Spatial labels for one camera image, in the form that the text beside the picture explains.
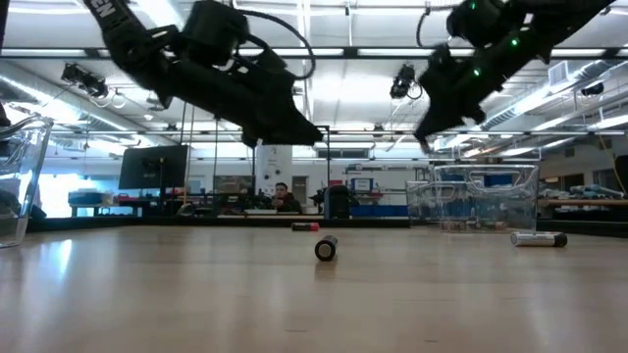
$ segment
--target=computer monitor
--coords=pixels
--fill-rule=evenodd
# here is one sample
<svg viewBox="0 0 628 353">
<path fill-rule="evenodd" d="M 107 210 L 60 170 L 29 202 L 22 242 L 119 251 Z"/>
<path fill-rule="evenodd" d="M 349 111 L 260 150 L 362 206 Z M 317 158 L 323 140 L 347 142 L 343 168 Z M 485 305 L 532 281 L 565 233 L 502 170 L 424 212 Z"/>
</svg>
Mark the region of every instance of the computer monitor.
<svg viewBox="0 0 628 353">
<path fill-rule="evenodd" d="M 126 150 L 118 188 L 185 187 L 187 148 L 181 145 Z"/>
</svg>

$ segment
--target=wire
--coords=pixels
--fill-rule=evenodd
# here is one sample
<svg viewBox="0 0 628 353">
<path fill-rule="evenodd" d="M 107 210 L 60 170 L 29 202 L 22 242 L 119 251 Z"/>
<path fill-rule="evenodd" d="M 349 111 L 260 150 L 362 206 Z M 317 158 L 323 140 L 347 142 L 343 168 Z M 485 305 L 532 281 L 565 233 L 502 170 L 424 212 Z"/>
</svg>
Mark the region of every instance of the wire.
<svg viewBox="0 0 628 353">
<path fill-rule="evenodd" d="M 189 144 L 187 146 L 187 172 L 185 173 L 185 184 L 184 184 L 184 188 L 183 188 L 183 204 L 185 205 L 187 203 L 187 188 L 189 187 L 189 170 L 191 167 L 191 159 L 192 159 L 192 133 L 194 132 L 194 118 L 196 116 L 196 107 L 192 106 L 192 122 L 191 122 L 191 126 L 189 127 Z M 182 141 L 180 144 L 183 144 L 183 126 L 181 126 L 181 131 L 182 131 Z"/>
<path fill-rule="evenodd" d="M 617 167 L 615 166 L 615 158 L 612 156 L 610 151 L 606 148 L 606 143 L 604 143 L 604 139 L 602 138 L 602 136 L 598 135 L 598 137 L 600 138 L 600 143 L 602 144 L 602 148 L 604 149 L 604 152 L 606 152 L 606 155 L 608 155 L 608 158 L 610 159 L 610 162 L 612 163 L 612 170 L 615 172 L 615 177 L 617 178 L 619 187 L 621 187 L 621 191 L 624 193 L 624 197 L 626 197 L 626 188 L 624 187 L 624 183 L 621 182 L 621 177 L 619 177 L 619 172 L 617 171 Z"/>
<path fill-rule="evenodd" d="M 181 138 L 179 139 L 179 144 L 183 144 L 183 131 L 185 130 L 185 110 L 187 109 L 187 102 L 183 103 L 183 118 L 182 118 L 182 122 L 181 122 Z"/>
<path fill-rule="evenodd" d="M 216 194 L 216 170 L 218 166 L 218 120 L 219 118 L 214 116 L 216 120 L 216 139 L 214 140 L 214 176 L 212 178 L 212 195 Z"/>
<path fill-rule="evenodd" d="M 419 19 L 419 24 L 416 27 L 416 44 L 420 47 L 424 47 L 423 42 L 421 41 L 421 30 L 423 29 L 423 23 L 425 19 L 432 14 L 433 11 L 451 11 L 455 9 L 457 6 L 446 5 L 446 6 L 430 6 L 427 5 L 425 7 L 425 12 L 421 14 L 421 18 Z"/>
<path fill-rule="evenodd" d="M 45 108 L 48 104 L 50 104 L 50 103 L 52 103 L 52 102 L 56 101 L 56 100 L 57 100 L 57 98 L 61 97 L 64 93 L 66 93 L 66 92 L 67 92 L 67 91 L 68 91 L 68 90 L 69 90 L 72 86 L 74 86 L 74 84 L 73 84 L 73 83 L 72 83 L 72 84 L 68 84 L 68 85 L 66 85 L 66 86 L 65 86 L 65 87 L 61 90 L 61 92 L 57 93 L 57 95 L 56 95 L 56 96 L 54 96 L 54 97 L 52 97 L 52 99 L 50 99 L 48 102 L 46 102 L 46 104 L 42 105 L 40 109 L 43 109 L 43 108 Z"/>
<path fill-rule="evenodd" d="M 418 96 L 416 96 L 416 97 L 412 97 L 412 96 L 410 95 L 410 91 L 408 90 L 408 94 L 406 94 L 406 96 L 407 96 L 408 98 L 410 98 L 411 100 L 418 100 L 418 99 L 420 99 L 421 97 L 423 97 L 423 86 L 422 86 L 421 84 L 419 84 L 419 82 L 417 82 L 417 81 L 414 81 L 414 83 L 416 83 L 416 85 L 419 87 L 419 89 L 420 89 L 420 91 L 421 91 L 421 92 L 419 93 L 419 95 L 418 95 Z"/>
<path fill-rule="evenodd" d="M 432 10 L 430 8 L 426 8 L 425 12 L 421 14 L 419 24 L 416 26 L 416 44 L 420 47 L 423 47 L 423 42 L 421 41 L 421 29 L 423 28 L 423 22 L 425 22 L 425 18 L 427 18 L 431 12 Z"/>
<path fill-rule="evenodd" d="M 264 19 L 264 20 L 268 20 L 268 21 L 272 21 L 274 23 L 276 23 L 277 25 L 280 25 L 282 27 L 284 27 L 285 29 L 289 30 L 292 34 L 294 34 L 298 40 L 301 41 L 301 43 L 303 43 L 303 45 L 305 46 L 305 49 L 307 49 L 307 54 L 309 55 L 309 59 L 310 62 L 312 63 L 310 66 L 310 70 L 307 72 L 307 74 L 303 75 L 303 76 L 297 76 L 295 79 L 296 80 L 305 80 L 308 78 L 311 78 L 312 76 L 314 76 L 314 72 L 316 71 L 316 58 L 314 57 L 314 50 L 312 50 L 312 46 L 310 45 L 310 43 L 307 41 L 307 39 L 305 39 L 305 37 L 303 37 L 303 35 L 301 35 L 301 33 L 298 32 L 298 30 L 296 30 L 292 25 L 290 25 L 289 23 L 287 23 L 286 21 L 275 17 L 273 15 L 268 15 L 268 14 L 264 14 L 264 13 L 260 13 L 257 11 L 251 11 L 251 10 L 240 10 L 238 9 L 238 11 L 240 11 L 243 15 L 248 15 L 248 16 L 252 16 L 252 17 L 256 17 L 256 18 L 260 18 L 260 19 Z M 269 48 L 268 44 L 266 44 L 264 42 L 264 45 L 262 46 L 262 48 Z"/>
</svg>

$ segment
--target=red object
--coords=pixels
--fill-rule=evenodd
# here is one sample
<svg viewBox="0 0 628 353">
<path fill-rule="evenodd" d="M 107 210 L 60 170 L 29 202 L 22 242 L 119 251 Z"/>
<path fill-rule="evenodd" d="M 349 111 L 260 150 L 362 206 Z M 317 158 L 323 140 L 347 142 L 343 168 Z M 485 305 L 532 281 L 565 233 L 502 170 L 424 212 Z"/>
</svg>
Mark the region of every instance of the red object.
<svg viewBox="0 0 628 353">
<path fill-rule="evenodd" d="M 317 223 L 311 223 L 311 224 L 307 224 L 307 223 L 294 223 L 292 224 L 292 230 L 297 230 L 297 231 L 318 231 L 318 229 L 320 229 L 321 227 L 319 226 L 319 224 Z"/>
</svg>

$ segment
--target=fluorescent light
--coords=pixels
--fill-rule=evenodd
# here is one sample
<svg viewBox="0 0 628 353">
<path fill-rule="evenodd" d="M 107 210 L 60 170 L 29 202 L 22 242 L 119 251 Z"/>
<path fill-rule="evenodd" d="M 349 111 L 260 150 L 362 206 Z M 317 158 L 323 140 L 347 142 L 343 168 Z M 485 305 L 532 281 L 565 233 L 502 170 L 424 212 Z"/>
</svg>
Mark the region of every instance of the fluorescent light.
<svg viewBox="0 0 628 353">
<path fill-rule="evenodd" d="M 563 117 L 563 118 L 557 118 L 557 119 L 554 119 L 554 120 L 550 120 L 549 122 L 542 123 L 541 125 L 532 128 L 532 131 L 542 131 L 544 129 L 548 129 L 548 128 L 551 128 L 551 127 L 559 126 L 562 123 L 564 123 L 564 122 L 566 122 L 566 121 L 568 121 L 570 119 L 571 118 Z"/>
<path fill-rule="evenodd" d="M 81 49 L 3 49 L 3 57 L 87 57 Z"/>
<path fill-rule="evenodd" d="M 543 148 L 552 148 L 552 147 L 560 146 L 561 144 L 567 143 L 567 142 L 571 141 L 572 139 L 573 139 L 573 137 L 557 140 L 557 141 L 548 143 L 547 145 L 543 146 Z"/>
<path fill-rule="evenodd" d="M 560 57 L 583 57 L 589 58 L 603 54 L 605 49 L 553 49 L 551 55 L 556 58 Z"/>
<path fill-rule="evenodd" d="M 309 53 L 305 48 L 278 48 L 273 49 L 275 53 L 280 56 L 290 57 L 290 56 L 307 56 Z M 314 55 L 321 56 L 342 56 L 344 54 L 344 50 L 342 48 L 318 48 L 312 49 Z M 238 50 L 239 55 L 241 56 L 255 56 L 262 54 L 262 49 L 259 48 L 241 48 Z"/>
<path fill-rule="evenodd" d="M 280 56 L 305 56 L 309 55 L 307 49 L 305 48 L 279 48 L 274 49 L 275 53 Z M 342 48 L 319 48 L 312 49 L 314 55 L 324 55 L 324 56 L 342 56 L 344 54 L 344 50 Z"/>
<path fill-rule="evenodd" d="M 453 57 L 471 57 L 474 51 L 474 49 L 449 49 Z"/>
<path fill-rule="evenodd" d="M 617 8 L 610 8 L 610 11 L 608 13 L 611 15 L 628 16 L 628 11 L 617 9 Z"/>
<path fill-rule="evenodd" d="M 137 6 L 130 5 L 131 10 L 133 11 L 142 11 Z M 63 15 L 82 15 L 89 14 L 89 10 L 85 8 L 78 8 L 73 5 L 71 8 L 65 9 L 57 9 L 46 7 L 45 9 L 41 8 L 21 8 L 11 6 L 9 8 L 10 14 L 26 14 L 26 15 L 45 15 L 45 16 L 63 16 Z"/>
<path fill-rule="evenodd" d="M 421 16 L 425 9 L 415 8 L 357 8 L 350 9 L 349 13 L 363 16 Z"/>
<path fill-rule="evenodd" d="M 604 119 L 599 123 L 587 126 L 587 130 L 609 128 L 609 127 L 619 126 L 626 123 L 628 123 L 628 115 L 624 115 L 624 116 L 620 116 L 616 118 Z"/>
<path fill-rule="evenodd" d="M 157 26 L 176 25 L 183 28 L 185 21 L 175 0 L 135 0 L 150 21 Z"/>
<path fill-rule="evenodd" d="M 373 49 L 358 49 L 358 56 L 429 56 L 433 52 L 432 49 L 387 49 L 387 48 L 373 48 Z"/>
<path fill-rule="evenodd" d="M 501 152 L 499 155 L 500 156 L 505 156 L 505 157 L 510 157 L 510 156 L 518 156 L 524 153 L 528 153 L 533 151 L 534 148 L 533 147 L 522 147 L 522 148 L 513 148 L 513 149 L 509 149 L 507 151 Z"/>
</svg>

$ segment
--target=silver battery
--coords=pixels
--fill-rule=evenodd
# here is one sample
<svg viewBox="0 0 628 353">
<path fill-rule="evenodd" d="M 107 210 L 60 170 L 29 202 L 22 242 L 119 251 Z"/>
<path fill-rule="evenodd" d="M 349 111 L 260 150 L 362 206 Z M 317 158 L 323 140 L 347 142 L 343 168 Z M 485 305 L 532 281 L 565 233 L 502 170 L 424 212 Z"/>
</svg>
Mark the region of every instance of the silver battery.
<svg viewBox="0 0 628 353">
<path fill-rule="evenodd" d="M 517 247 L 565 247 L 567 234 L 562 232 L 525 233 L 516 231 L 510 235 L 510 242 Z"/>
</svg>

